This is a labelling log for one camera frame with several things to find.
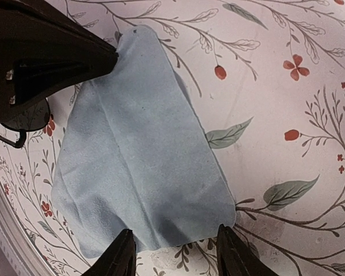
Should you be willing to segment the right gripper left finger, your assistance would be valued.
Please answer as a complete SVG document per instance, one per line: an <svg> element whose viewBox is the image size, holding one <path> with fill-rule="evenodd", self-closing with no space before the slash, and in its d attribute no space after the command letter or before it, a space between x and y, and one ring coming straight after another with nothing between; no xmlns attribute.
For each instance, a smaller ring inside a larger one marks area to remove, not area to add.
<svg viewBox="0 0 345 276"><path fill-rule="evenodd" d="M135 276L136 244L133 232L123 229L82 276Z"/></svg>

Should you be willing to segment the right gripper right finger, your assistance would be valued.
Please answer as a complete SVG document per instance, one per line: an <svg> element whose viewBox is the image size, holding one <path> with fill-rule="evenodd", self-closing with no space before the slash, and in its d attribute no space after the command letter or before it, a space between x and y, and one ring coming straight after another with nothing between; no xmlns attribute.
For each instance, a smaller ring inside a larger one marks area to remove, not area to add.
<svg viewBox="0 0 345 276"><path fill-rule="evenodd" d="M276 276L232 228L223 224L218 228L216 252L219 276Z"/></svg>

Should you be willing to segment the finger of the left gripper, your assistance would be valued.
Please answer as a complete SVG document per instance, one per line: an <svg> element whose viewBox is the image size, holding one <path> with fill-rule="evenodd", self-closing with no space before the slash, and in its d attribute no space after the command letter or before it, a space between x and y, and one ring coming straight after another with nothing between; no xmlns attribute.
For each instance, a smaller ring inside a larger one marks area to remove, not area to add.
<svg viewBox="0 0 345 276"><path fill-rule="evenodd" d="M47 1L0 1L0 49L71 59L105 75L117 63L115 47L67 18Z"/></svg>
<svg viewBox="0 0 345 276"><path fill-rule="evenodd" d="M0 122L64 88L107 75L117 59L117 54L0 58Z"/></svg>

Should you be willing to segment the blue cleaning cloth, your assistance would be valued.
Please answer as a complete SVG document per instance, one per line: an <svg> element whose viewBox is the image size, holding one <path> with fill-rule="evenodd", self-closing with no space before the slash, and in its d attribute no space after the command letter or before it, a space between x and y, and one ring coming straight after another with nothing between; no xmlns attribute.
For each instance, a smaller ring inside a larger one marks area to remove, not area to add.
<svg viewBox="0 0 345 276"><path fill-rule="evenodd" d="M123 229L138 251L214 237L234 224L234 198L156 33L136 26L117 52L114 70L76 98L52 206L89 259Z"/></svg>

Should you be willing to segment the black sunglasses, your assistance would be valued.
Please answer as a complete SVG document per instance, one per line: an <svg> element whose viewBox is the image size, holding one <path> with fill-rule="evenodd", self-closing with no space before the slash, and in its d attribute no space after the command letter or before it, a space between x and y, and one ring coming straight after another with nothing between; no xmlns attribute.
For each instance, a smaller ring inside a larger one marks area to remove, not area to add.
<svg viewBox="0 0 345 276"><path fill-rule="evenodd" d="M49 123L50 118L50 107L48 100L45 98L9 121L2 122L1 125L4 128L18 132L19 137L16 141L11 141L0 135L0 141L13 148L22 148L26 142L27 133L43 129Z"/></svg>

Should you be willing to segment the floral patterned table mat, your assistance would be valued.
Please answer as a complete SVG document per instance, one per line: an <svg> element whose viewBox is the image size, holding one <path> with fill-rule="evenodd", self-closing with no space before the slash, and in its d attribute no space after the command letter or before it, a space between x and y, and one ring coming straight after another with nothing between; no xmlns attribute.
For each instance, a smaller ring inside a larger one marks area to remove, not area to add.
<svg viewBox="0 0 345 276"><path fill-rule="evenodd" d="M345 275L345 1L48 1L116 45L146 24L185 81L237 200L235 230L279 275ZM81 254L50 191L80 85L23 149L0 142L0 186L55 275ZM218 275L214 239L138 254L136 275Z"/></svg>

